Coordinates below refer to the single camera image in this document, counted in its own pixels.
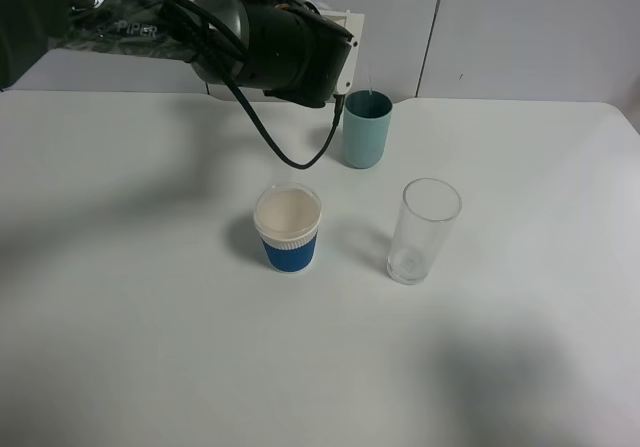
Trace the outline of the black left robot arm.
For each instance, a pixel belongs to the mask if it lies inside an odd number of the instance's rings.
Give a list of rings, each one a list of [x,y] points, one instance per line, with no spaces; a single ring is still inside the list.
[[[352,39],[307,0],[1,0],[1,84],[64,49],[182,61],[206,83],[320,108]]]

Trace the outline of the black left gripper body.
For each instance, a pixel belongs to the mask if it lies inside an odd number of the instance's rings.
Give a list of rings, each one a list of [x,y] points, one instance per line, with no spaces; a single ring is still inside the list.
[[[321,108],[332,97],[351,34],[299,0],[240,0],[248,57],[234,82],[268,97]]]

